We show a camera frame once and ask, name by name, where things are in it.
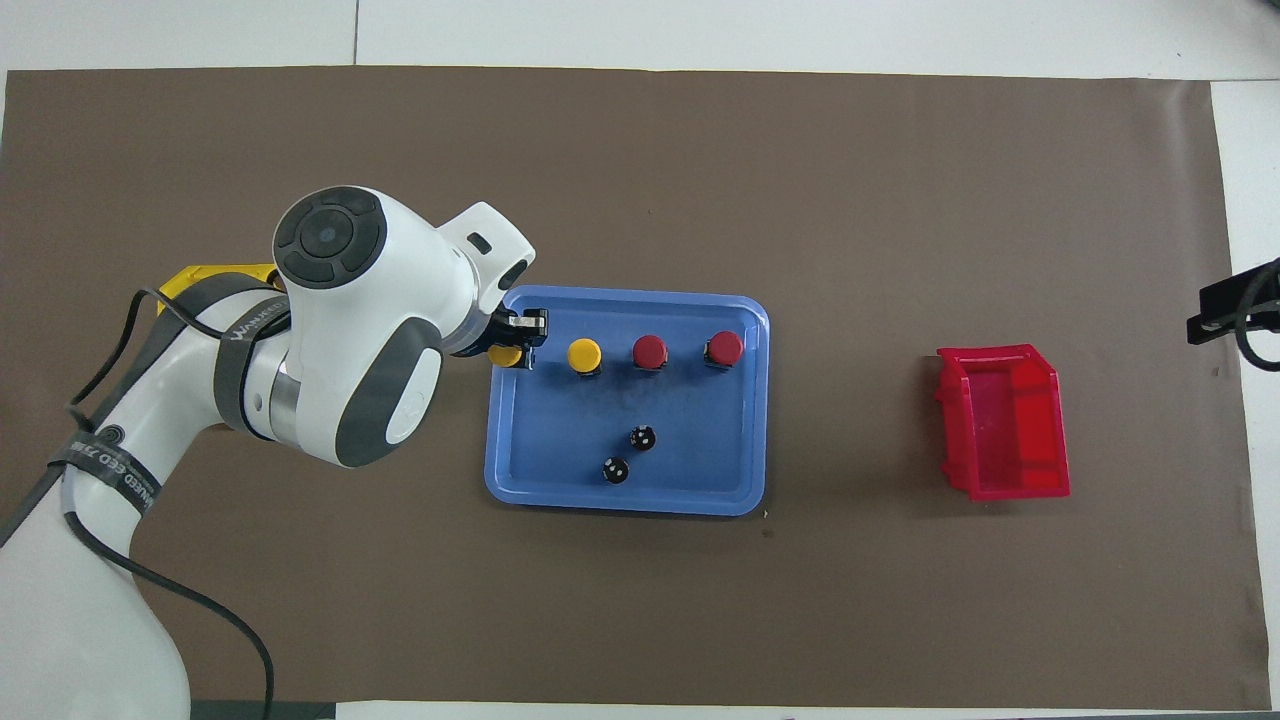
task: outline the blue plastic tray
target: blue plastic tray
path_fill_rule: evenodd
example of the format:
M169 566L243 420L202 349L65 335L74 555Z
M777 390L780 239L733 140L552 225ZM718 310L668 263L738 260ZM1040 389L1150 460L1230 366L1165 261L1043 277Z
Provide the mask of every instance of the blue plastic tray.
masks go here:
M493 369L485 484L504 502L701 515L742 515L764 495L769 318L749 297L639 290L522 286L507 306L549 311L548 338L531 370ZM719 331L742 337L742 359L709 368L703 346ZM667 366L636 369L645 334L668 346ZM603 372L580 378L568 345L595 340ZM627 436L650 425L657 445ZM631 474L611 484L609 456Z

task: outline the red bin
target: red bin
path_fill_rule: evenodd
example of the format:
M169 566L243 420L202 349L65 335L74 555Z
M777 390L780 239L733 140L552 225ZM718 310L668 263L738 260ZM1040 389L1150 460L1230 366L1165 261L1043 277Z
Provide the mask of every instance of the red bin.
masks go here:
M1030 345L942 347L934 397L951 486L969 500L1071 495L1057 372Z

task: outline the velcro strap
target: velcro strap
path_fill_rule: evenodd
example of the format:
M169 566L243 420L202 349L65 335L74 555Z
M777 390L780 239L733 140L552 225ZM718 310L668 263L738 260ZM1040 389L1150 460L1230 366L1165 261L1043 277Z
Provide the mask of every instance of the velcro strap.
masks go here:
M49 460L49 465L70 465L115 488L140 515L156 502L160 483L138 459L123 447L95 434L77 432Z
M250 433L262 439L271 438L259 433L244 413L244 382L248 379L248 365L253 359L253 345L280 318L289 314L289 299L284 295L268 297L232 323L218 345L218 359L214 360L214 404L223 421L233 430Z

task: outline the white robotic arm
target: white robotic arm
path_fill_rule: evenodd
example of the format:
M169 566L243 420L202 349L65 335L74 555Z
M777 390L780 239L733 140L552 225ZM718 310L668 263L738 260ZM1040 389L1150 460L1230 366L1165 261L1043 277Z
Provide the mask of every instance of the white robotic arm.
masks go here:
M484 204L435 228L380 192L329 188L284 214L274 252L288 295L234 273L179 295L196 322L161 314L95 432L59 455L73 466L46 475L60 492L0 534L0 716L189 715L182 660L133 577L68 520L128 556L154 492L220 421L365 465L422 421L444 354L529 355L547 334L545 313L500 305L534 250Z

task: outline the red button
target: red button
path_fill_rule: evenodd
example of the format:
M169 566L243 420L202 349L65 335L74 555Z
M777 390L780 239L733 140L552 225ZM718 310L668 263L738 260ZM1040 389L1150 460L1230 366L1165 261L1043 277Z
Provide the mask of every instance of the red button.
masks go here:
M721 331L707 342L707 360L723 365L733 365L742 359L742 338L735 332Z
M631 359L643 370L660 370L667 364L667 343L655 334L646 334L631 347Z

